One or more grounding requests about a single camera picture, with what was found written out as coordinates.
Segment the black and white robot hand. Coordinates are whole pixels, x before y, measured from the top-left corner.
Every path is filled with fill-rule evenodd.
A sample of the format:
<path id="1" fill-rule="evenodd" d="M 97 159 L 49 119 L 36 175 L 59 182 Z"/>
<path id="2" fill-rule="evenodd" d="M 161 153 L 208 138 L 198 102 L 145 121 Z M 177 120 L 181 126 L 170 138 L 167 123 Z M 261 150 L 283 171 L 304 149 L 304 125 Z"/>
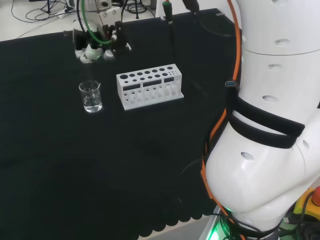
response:
<path id="1" fill-rule="evenodd" d="M 76 20 L 73 23 L 74 53 L 81 63 L 110 61 L 132 51 L 120 21 L 110 26 L 89 22 L 88 26 L 90 30 L 83 21 Z"/>

